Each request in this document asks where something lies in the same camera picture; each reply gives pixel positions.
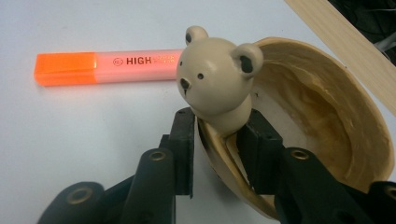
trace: wooden bowl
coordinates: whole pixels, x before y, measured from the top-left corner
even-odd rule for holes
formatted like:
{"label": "wooden bowl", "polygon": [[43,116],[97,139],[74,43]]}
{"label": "wooden bowl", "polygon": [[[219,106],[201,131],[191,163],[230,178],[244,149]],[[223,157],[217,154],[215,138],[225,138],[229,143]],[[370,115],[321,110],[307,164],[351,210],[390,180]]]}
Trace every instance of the wooden bowl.
{"label": "wooden bowl", "polygon": [[[270,37],[256,44],[264,65],[251,91],[253,108],[276,128],[284,146],[314,152],[338,181],[361,191],[388,179],[394,161],[387,126],[347,68],[303,42]],[[198,124],[222,181],[257,211],[276,218],[273,197],[249,187],[235,136],[223,139],[204,121]]]}

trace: orange highlighter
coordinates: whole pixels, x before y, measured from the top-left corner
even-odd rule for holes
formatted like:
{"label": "orange highlighter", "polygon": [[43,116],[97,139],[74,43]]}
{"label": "orange highlighter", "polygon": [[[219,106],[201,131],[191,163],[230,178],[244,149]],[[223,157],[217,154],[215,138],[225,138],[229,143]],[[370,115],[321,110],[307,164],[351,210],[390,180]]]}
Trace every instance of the orange highlighter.
{"label": "orange highlighter", "polygon": [[41,86],[176,79],[182,49],[38,54]]}

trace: wooden stick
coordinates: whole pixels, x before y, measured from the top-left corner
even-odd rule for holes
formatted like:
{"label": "wooden stick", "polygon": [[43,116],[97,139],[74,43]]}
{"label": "wooden stick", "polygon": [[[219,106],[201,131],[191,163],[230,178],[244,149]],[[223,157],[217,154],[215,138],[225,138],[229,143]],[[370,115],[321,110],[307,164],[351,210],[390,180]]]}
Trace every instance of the wooden stick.
{"label": "wooden stick", "polygon": [[396,116],[396,67],[327,0],[285,2]]}

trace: bear snout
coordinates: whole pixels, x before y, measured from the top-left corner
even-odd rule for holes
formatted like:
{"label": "bear snout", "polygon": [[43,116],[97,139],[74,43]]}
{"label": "bear snout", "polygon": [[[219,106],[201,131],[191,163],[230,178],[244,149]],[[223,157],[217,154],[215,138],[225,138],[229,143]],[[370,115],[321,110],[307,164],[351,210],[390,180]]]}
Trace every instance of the bear snout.
{"label": "bear snout", "polygon": [[191,84],[190,84],[190,82],[187,79],[182,78],[180,80],[180,85],[186,91],[190,87]]}

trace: white surface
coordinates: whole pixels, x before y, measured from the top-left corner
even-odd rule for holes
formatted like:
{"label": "white surface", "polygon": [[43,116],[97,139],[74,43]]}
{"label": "white surface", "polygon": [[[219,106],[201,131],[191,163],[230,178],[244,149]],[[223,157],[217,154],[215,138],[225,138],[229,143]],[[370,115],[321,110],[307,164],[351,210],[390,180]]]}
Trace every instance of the white surface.
{"label": "white surface", "polygon": [[[278,0],[0,2],[1,223],[36,223],[71,184],[107,189],[133,175],[187,106],[174,81],[39,87],[37,53],[180,49],[194,24],[235,44],[272,35],[330,52]],[[395,141],[396,119],[379,106]],[[194,198],[177,197],[177,223],[277,223],[233,196],[199,148],[194,169]]]}

